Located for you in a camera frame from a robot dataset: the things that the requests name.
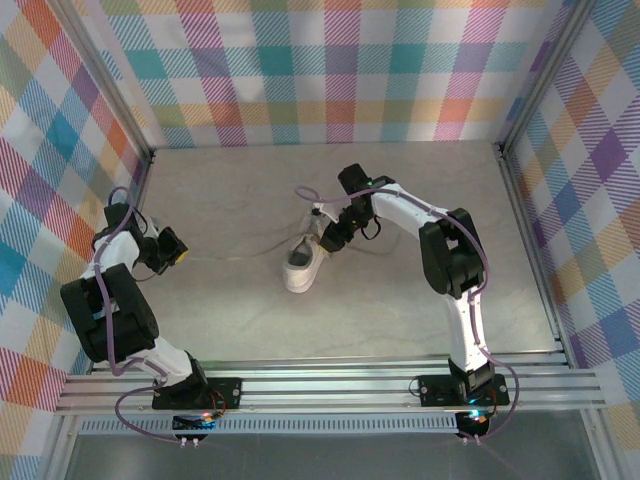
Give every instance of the white shoe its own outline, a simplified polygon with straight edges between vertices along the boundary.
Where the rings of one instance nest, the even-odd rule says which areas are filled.
[[[291,243],[287,258],[282,264],[284,286],[293,293],[304,293],[311,288],[320,264],[329,255],[319,245],[324,231],[322,217],[312,212],[303,218],[300,226],[302,233]]]

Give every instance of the plaid backdrop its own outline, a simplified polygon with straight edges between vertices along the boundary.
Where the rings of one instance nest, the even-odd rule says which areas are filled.
[[[640,478],[640,1],[597,3],[516,154],[562,322]]]
[[[487,138],[549,2],[75,3],[150,143],[194,147]]]
[[[0,7],[0,479],[34,478],[82,363],[60,286],[141,163],[44,0]]]

